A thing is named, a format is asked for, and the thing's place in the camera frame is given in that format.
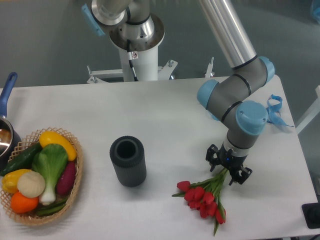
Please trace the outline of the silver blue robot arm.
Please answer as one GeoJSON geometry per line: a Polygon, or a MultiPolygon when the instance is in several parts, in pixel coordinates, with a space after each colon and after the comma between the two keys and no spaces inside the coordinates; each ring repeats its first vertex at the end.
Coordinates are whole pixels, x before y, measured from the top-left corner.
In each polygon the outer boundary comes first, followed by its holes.
{"type": "MultiPolygon", "coordinates": [[[[225,167],[231,182],[242,184],[252,173],[243,163],[268,120],[267,110],[248,97],[273,78],[275,68],[257,56],[230,1],[201,0],[199,5],[233,69],[223,82],[209,79],[197,92],[199,103],[228,129],[220,148],[209,147],[206,160],[212,168],[225,167]]],[[[109,34],[118,48],[124,81],[169,78],[158,67],[164,25],[148,0],[87,0],[81,11],[93,31],[109,34]]]]}

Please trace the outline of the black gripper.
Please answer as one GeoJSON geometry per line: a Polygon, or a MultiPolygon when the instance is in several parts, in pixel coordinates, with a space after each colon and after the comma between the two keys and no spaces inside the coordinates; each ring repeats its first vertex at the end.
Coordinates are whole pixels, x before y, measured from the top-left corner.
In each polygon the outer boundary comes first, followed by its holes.
{"type": "Polygon", "coordinates": [[[216,145],[211,144],[207,149],[205,160],[210,165],[210,172],[219,165],[229,170],[231,176],[229,186],[233,183],[242,185],[253,172],[251,168],[243,166],[247,156],[236,156],[232,149],[226,150],[224,146],[218,149],[216,145]]]}

